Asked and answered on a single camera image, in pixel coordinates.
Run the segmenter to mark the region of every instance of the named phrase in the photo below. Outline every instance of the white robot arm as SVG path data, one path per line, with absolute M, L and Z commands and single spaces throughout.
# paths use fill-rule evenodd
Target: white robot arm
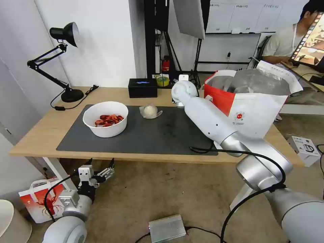
M 285 173 L 292 170 L 291 163 L 263 139 L 249 138 L 239 133 L 211 101 L 196 97 L 195 86 L 179 77 L 172 88 L 173 100 L 184 105 L 185 113 L 196 126 L 212 141 L 225 150 L 245 151 L 262 154 L 279 164 Z M 230 153 L 239 157 L 239 153 Z M 246 156 L 237 164 L 237 172 L 252 189 L 260 191 L 282 179 L 279 168 L 270 161 Z M 324 201 L 292 190 L 278 189 L 266 192 L 272 211 L 279 225 L 292 243 L 324 242 Z
M 44 234 L 43 243 L 84 243 L 87 237 L 85 221 L 95 199 L 96 188 L 114 174 L 114 159 L 108 168 L 95 175 L 92 165 L 78 169 L 78 191 L 63 190 L 59 199 L 64 206 L 63 217 L 51 224 Z

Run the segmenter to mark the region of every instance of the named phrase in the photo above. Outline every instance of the lamp arm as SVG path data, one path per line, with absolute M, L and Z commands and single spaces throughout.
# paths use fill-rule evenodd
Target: lamp arm
M 53 51 L 56 51 L 57 49 L 60 49 L 61 52 L 60 53 L 57 53 L 55 54 L 54 56 L 52 57 L 49 57 L 49 58 L 43 58 L 42 57 L 45 57 L 46 55 L 50 54 L 51 52 Z M 56 83 L 57 85 L 61 86 L 62 88 L 64 88 L 66 91 L 69 91 L 71 90 L 71 88 L 69 87 L 68 84 L 63 84 L 59 79 L 57 78 L 54 78 L 53 76 L 49 75 L 48 73 L 46 73 L 45 71 L 41 70 L 39 67 L 41 65 L 43 65 L 44 63 L 58 57 L 59 55 L 63 54 L 66 52 L 66 44 L 62 43 L 62 44 L 59 44 L 57 47 L 53 48 L 52 50 L 44 53 L 43 55 L 33 59 L 33 60 L 30 60 L 27 62 L 27 65 L 28 67 L 30 67 L 31 69 L 35 70 L 36 72 L 38 72 L 39 74 L 43 75 L 44 77 L 48 78 L 49 80 L 53 81 L 54 83 Z

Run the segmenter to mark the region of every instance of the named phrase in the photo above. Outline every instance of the red and white bag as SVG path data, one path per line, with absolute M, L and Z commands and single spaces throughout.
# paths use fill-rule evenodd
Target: red and white bag
M 290 94 L 303 90 L 296 77 L 285 69 L 264 61 L 258 64 L 257 69 L 260 70 L 260 73 L 263 72 L 264 74 L 269 74 L 269 76 L 277 77 L 280 80 L 278 82 L 287 82 L 288 85 L 286 83 L 283 85 Z M 225 84 L 228 82 L 226 77 L 233 80 L 236 73 L 233 70 L 215 72 L 214 75 L 205 81 L 204 97 L 210 95 L 213 98 L 213 104 L 230 118 L 230 121 L 242 134 L 250 137 L 264 138 L 288 95 L 259 92 L 249 93 L 249 91 L 247 93 L 224 91 L 224 89 L 228 90 Z M 218 82 L 222 82 L 223 89 L 217 88 Z
M 36 223 L 51 220 L 51 216 L 44 206 L 44 198 L 47 191 L 58 182 L 56 177 L 34 181 L 26 191 L 19 192 L 20 199 L 27 208 L 29 214 Z M 62 217 L 64 206 L 58 196 L 64 190 L 62 184 L 57 185 L 47 196 L 47 206 L 54 218 Z

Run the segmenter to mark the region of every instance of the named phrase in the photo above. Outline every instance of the shopping bag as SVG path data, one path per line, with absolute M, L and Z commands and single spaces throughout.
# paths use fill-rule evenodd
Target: shopping bag
M 215 72 L 205 81 L 204 97 L 210 95 L 242 134 L 264 138 L 288 96 L 302 90 L 289 71 L 261 61 L 255 70 Z
M 44 198 L 47 191 L 56 183 L 58 183 L 56 177 L 48 180 L 38 180 L 34 181 L 28 190 L 19 192 L 20 199 L 36 223 L 51 220 L 51 216 L 44 206 Z M 47 206 L 54 218 L 62 217 L 64 211 L 64 206 L 58 199 L 63 190 L 63 185 L 59 184 L 47 196 Z

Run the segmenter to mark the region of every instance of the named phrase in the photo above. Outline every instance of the lamp base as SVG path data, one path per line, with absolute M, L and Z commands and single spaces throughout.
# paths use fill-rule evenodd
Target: lamp base
M 83 92 L 79 89 L 65 90 L 61 95 L 63 102 L 71 103 L 82 99 L 84 96 Z

